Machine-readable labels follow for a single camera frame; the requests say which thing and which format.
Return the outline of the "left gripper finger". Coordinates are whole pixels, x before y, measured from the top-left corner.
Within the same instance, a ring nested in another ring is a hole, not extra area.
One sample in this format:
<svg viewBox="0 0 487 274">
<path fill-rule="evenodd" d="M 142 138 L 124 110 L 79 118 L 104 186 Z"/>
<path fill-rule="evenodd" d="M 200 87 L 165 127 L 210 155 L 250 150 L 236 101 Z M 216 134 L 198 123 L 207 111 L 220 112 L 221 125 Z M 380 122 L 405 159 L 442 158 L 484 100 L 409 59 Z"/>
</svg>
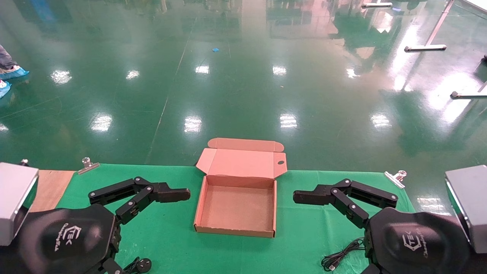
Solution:
<svg viewBox="0 0 487 274">
<path fill-rule="evenodd" d="M 91 191 L 88 197 L 91 205 L 102 206 L 129 198 L 115 211 L 117 224 L 126 225 L 153 202 L 172 203 L 189 200 L 190 190 L 172 189 L 166 182 L 153 183 L 142 177 L 135 177 Z"/>
</svg>

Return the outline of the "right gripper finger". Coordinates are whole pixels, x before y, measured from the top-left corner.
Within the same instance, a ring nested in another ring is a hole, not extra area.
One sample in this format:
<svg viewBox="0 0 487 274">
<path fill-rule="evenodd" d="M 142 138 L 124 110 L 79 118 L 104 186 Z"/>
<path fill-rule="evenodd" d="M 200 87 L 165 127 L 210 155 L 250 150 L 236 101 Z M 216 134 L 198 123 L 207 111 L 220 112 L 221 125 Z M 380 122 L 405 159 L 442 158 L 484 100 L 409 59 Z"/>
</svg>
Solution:
<svg viewBox="0 0 487 274">
<path fill-rule="evenodd" d="M 332 205 L 359 229 L 365 228 L 369 214 L 352 199 L 381 209 L 395 208 L 398 201 L 397 196 L 390 192 L 348 178 L 334 185 L 319 184 L 313 191 L 296 190 L 293 193 L 293 200 L 297 204 Z"/>
</svg>

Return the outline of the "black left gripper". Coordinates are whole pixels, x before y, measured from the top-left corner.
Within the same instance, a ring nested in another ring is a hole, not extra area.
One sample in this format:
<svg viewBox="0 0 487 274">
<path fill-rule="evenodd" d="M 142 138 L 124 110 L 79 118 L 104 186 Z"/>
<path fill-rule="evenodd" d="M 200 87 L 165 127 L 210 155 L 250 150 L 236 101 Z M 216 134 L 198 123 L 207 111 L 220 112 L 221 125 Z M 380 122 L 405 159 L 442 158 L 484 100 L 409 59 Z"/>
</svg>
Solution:
<svg viewBox="0 0 487 274">
<path fill-rule="evenodd" d="M 116 217 L 101 205 L 32 213 L 17 235 L 19 274 L 123 274 Z"/>
</svg>

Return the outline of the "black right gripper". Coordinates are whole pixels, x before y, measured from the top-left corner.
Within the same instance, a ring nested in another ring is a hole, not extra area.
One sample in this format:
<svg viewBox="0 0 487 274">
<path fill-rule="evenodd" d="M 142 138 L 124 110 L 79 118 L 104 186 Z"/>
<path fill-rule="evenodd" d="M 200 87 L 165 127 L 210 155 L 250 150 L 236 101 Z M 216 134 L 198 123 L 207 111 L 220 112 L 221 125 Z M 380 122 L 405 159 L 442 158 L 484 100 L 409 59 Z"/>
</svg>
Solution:
<svg viewBox="0 0 487 274">
<path fill-rule="evenodd" d="M 361 274 L 460 274 L 470 244 L 452 216 L 388 207 L 367 223 L 366 256 Z"/>
</svg>

